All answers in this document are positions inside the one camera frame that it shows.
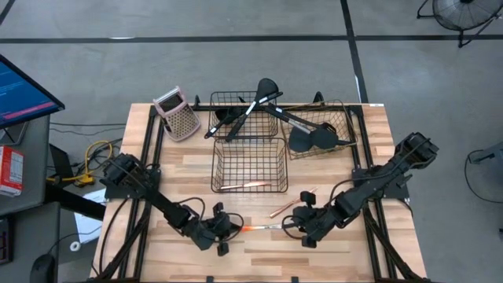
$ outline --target white paper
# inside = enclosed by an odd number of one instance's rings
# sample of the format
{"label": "white paper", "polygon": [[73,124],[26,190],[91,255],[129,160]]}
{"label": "white paper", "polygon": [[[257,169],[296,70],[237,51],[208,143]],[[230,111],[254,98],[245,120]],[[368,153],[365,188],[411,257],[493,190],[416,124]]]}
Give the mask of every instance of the white paper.
{"label": "white paper", "polygon": [[[87,193],[83,196],[83,198],[102,204],[105,202],[105,189]],[[98,227],[101,227],[101,221],[86,217],[80,213],[74,213],[74,215],[75,221],[77,222],[77,232],[79,233],[79,240],[81,244],[85,244],[100,237],[101,229],[98,229]],[[89,233],[93,230],[96,231],[89,235],[83,235],[83,233]]]}

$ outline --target floor fan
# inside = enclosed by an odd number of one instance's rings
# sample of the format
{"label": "floor fan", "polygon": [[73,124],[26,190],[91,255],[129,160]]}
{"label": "floor fan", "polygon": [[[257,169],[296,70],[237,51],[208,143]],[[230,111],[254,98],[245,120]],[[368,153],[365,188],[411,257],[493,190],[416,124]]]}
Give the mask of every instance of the floor fan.
{"label": "floor fan", "polygon": [[[417,10],[417,18],[434,17],[440,25],[451,31],[459,31],[459,48],[469,44],[500,15],[503,0],[432,0],[433,15],[421,15],[420,11],[430,0],[425,0]],[[468,41],[464,31],[481,27]]]}

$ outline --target black floor stripe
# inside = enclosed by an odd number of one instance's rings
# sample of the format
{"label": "black floor stripe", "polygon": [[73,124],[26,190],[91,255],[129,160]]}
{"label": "black floor stripe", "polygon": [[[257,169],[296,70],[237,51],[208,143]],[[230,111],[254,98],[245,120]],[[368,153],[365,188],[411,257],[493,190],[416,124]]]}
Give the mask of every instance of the black floor stripe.
{"label": "black floor stripe", "polygon": [[182,42],[326,42],[345,41],[346,35],[231,35],[134,38],[0,39],[0,43],[182,43]]}
{"label": "black floor stripe", "polygon": [[[479,35],[475,40],[503,40],[503,35]],[[134,38],[40,38],[0,39],[0,44],[72,44],[72,43],[184,43],[184,42],[331,42],[350,41],[348,35],[231,35]],[[353,35],[354,41],[457,41],[457,35]]]}
{"label": "black floor stripe", "polygon": [[354,75],[356,76],[356,84],[358,88],[358,95],[361,103],[369,103],[367,96],[367,89],[365,87],[365,80],[363,79],[362,64],[358,55],[358,47],[353,31],[353,23],[351,22],[351,15],[349,14],[349,6],[347,0],[340,0],[343,9],[344,23],[346,24],[347,41],[349,42],[349,50],[351,52],[351,60],[353,61]]}
{"label": "black floor stripe", "polygon": [[[464,35],[464,39],[502,40],[503,35]],[[458,35],[356,35],[356,41],[428,41],[458,40]]]}
{"label": "black floor stripe", "polygon": [[13,7],[15,1],[16,0],[9,0],[7,2],[6,7],[3,9],[2,13],[0,13],[0,25],[2,25],[3,21],[6,19],[7,15],[10,12],[10,9]]}

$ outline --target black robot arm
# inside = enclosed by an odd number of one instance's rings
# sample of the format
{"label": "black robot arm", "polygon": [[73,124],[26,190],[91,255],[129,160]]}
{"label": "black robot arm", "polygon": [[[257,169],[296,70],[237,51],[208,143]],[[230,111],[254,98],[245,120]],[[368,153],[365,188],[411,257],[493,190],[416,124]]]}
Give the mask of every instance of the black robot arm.
{"label": "black robot arm", "polygon": [[132,155],[121,153],[110,161],[104,174],[105,178],[101,180],[104,185],[124,189],[130,192],[130,196],[148,201],[163,212],[167,223],[175,231],[190,237],[202,251],[218,243],[218,255],[225,255],[229,252],[226,240],[242,227],[230,221],[229,215],[223,211],[222,203],[213,207],[213,218],[202,220],[201,215],[188,205],[170,201],[159,192],[160,169],[148,169]]}
{"label": "black robot arm", "polygon": [[309,192],[300,194],[301,201],[306,206],[293,209],[292,221],[299,227],[303,236],[302,245],[316,248],[316,242],[334,226],[344,228],[359,214],[367,200],[379,197],[389,185],[395,185],[397,180],[406,182],[404,174],[410,169],[427,167],[435,158],[438,147],[433,145],[428,138],[420,133],[412,133],[395,147],[394,156],[382,167],[370,171],[364,178],[342,181],[360,181],[360,185],[331,197],[323,208],[313,208],[316,196]]}

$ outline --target yellow cable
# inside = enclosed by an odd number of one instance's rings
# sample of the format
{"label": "yellow cable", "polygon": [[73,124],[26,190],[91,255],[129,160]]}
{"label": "yellow cable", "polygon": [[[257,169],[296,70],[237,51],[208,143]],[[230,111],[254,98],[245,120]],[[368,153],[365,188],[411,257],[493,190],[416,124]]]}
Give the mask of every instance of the yellow cable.
{"label": "yellow cable", "polygon": [[[110,149],[110,152],[108,153],[108,157],[107,159],[110,159],[110,157],[112,157],[112,154],[113,154],[113,147],[112,147],[112,144],[110,143],[110,141],[96,141],[95,143],[93,143],[92,145],[89,145],[86,149],[86,156],[84,157],[84,166],[86,168],[86,173],[82,174],[82,175],[79,175],[79,176],[75,176],[75,177],[71,177],[71,178],[62,178],[61,181],[62,182],[69,182],[69,181],[77,181],[79,180],[80,178],[83,178],[83,177],[90,177],[90,174],[92,174],[93,172],[95,172],[95,170],[92,170],[92,171],[89,171],[89,168],[88,168],[88,159],[89,159],[89,151],[96,145],[100,145],[100,144],[108,144],[108,148]],[[47,181],[50,181],[50,182],[55,182],[56,179],[55,178],[47,178],[46,179]]]}

